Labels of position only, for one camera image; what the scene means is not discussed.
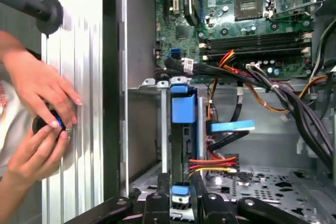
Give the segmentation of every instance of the black clamp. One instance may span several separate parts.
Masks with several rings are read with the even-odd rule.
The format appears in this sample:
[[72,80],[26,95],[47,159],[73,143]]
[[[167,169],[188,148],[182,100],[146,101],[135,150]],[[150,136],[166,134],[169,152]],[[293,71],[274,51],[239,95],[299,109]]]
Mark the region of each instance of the black clamp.
[[[169,224],[169,174],[158,176],[158,191],[135,205],[124,197],[115,197],[84,212],[65,224],[141,223]],[[196,224],[308,224],[262,200],[246,197],[234,204],[221,195],[207,192],[199,173],[191,177],[191,203]]]

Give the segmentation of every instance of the aluminum panel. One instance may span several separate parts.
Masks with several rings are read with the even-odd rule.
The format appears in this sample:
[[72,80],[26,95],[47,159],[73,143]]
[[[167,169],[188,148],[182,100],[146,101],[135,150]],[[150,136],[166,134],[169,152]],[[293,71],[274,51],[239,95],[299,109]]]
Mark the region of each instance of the aluminum panel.
[[81,95],[78,125],[58,172],[42,184],[43,223],[64,223],[103,202],[102,0],[59,0],[64,21],[42,35],[42,59]]

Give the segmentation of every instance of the capacitor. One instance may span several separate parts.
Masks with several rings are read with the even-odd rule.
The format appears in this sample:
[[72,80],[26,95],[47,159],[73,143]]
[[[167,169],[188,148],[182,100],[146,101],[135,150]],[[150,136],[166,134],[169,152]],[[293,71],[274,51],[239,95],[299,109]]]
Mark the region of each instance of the capacitor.
[[229,7],[227,5],[223,6],[223,12],[227,12],[229,10]]

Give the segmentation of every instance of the screw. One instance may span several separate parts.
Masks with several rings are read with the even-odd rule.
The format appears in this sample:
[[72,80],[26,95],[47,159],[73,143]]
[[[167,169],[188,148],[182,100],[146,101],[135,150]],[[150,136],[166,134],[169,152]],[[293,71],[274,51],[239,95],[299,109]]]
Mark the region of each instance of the screw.
[[307,27],[310,25],[310,22],[308,20],[306,20],[305,22],[303,22],[303,26]]
[[208,197],[209,197],[210,199],[216,199],[216,198],[217,198],[217,196],[214,195],[214,194],[209,194]]
[[250,199],[246,199],[245,201],[245,204],[249,205],[249,206],[253,206],[254,205],[254,202]]
[[119,201],[117,202],[117,205],[125,205],[126,201],[123,199],[119,199]]
[[160,199],[160,198],[161,198],[161,196],[158,195],[158,194],[154,194],[154,196],[153,196],[153,199]]

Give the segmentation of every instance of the yellow wire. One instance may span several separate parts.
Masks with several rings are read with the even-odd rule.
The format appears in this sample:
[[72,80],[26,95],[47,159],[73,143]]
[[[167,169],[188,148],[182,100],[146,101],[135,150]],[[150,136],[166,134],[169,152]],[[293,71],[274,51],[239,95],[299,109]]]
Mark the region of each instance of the yellow wire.
[[197,168],[196,170],[193,170],[189,177],[191,177],[194,173],[201,172],[203,170],[220,170],[222,172],[229,172],[231,168],[223,168],[223,167],[203,167],[203,168]]

